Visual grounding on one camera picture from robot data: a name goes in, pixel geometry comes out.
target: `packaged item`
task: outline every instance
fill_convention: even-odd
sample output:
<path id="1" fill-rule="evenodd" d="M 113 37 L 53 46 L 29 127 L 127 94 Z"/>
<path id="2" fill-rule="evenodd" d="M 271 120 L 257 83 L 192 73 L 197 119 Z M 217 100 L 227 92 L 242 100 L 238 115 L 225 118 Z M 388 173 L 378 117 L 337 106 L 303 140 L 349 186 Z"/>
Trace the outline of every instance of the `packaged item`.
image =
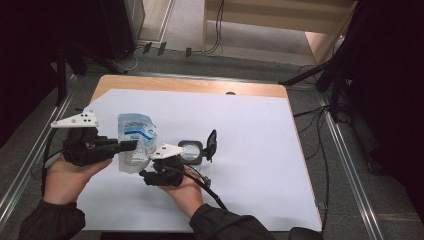
<path id="1" fill-rule="evenodd" d="M 156 151 L 156 126 L 150 117 L 125 113 L 118 116 L 118 140 L 138 140 L 134 151 L 119 153 L 119 171 L 138 173 L 150 162 L 150 155 Z"/>

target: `black jacket sleeve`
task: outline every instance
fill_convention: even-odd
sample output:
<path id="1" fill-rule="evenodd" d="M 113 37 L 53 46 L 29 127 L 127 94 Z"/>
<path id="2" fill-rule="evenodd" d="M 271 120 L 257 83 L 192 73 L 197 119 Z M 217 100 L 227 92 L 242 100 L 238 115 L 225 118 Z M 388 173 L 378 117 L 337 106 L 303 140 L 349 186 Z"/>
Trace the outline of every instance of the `black jacket sleeve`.
<path id="1" fill-rule="evenodd" d="M 85 226 L 85 215 L 76 203 L 54 205 L 40 201 L 21 224 L 19 240 L 71 239 Z M 239 216 L 227 210 L 202 205 L 190 220 L 198 240 L 275 239 L 253 216 Z"/>
<path id="2" fill-rule="evenodd" d="M 84 227 L 85 214 L 76 203 L 54 205 L 41 200 L 22 222 L 18 239 L 71 239 Z"/>
<path id="3" fill-rule="evenodd" d="M 275 239 L 255 217 L 239 216 L 208 204 L 197 209 L 190 226 L 198 240 Z"/>

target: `white sheet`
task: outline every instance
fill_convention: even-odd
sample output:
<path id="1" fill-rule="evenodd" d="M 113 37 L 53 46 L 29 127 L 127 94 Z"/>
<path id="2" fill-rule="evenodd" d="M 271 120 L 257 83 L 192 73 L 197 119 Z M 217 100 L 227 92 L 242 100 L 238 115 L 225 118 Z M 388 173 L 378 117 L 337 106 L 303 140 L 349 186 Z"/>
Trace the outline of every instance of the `white sheet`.
<path id="1" fill-rule="evenodd" d="M 204 93 L 112 89 L 90 104 L 99 135 L 117 138 L 120 113 L 142 113 L 157 126 L 158 145 L 180 140 L 206 144 L 213 129 L 218 148 L 201 172 L 227 208 L 257 217 L 270 231 L 321 229 L 318 209 L 288 99 Z M 205 202 L 217 206 L 204 192 Z M 191 231 L 189 219 L 157 187 L 138 174 L 111 166 L 80 195 L 85 230 Z"/>

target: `finger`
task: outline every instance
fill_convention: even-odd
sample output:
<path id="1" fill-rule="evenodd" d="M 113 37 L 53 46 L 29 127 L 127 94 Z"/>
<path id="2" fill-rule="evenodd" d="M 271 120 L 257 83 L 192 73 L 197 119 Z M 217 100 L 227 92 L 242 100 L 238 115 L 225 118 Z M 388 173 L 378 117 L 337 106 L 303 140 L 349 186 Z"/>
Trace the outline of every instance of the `finger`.
<path id="1" fill-rule="evenodd" d="M 94 175 L 96 175 L 98 172 L 100 172 L 101 170 L 105 169 L 107 166 L 109 166 L 112 163 L 112 159 L 106 159 L 105 161 L 101 161 L 92 165 L 87 166 L 87 168 L 85 169 L 85 173 L 89 176 L 92 177 Z"/>

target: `human hand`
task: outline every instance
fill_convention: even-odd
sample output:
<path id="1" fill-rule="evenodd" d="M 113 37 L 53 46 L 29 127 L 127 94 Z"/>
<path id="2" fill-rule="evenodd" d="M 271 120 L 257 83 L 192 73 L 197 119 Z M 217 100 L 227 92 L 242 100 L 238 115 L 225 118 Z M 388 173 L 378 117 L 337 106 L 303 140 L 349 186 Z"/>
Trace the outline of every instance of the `human hand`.
<path id="1" fill-rule="evenodd" d="M 84 167 L 66 162 L 63 155 L 47 169 L 43 200 L 56 205 L 76 202 L 90 178 L 109 166 L 112 159 Z"/>
<path id="2" fill-rule="evenodd" d="M 198 175 L 192 172 L 191 168 L 185 167 L 185 171 L 191 176 L 197 179 L 199 178 Z M 168 195 L 174 199 L 178 207 L 189 218 L 191 218 L 194 212 L 204 204 L 200 186 L 186 176 L 184 176 L 183 181 L 178 187 L 159 186 L 159 188 L 168 193 Z"/>

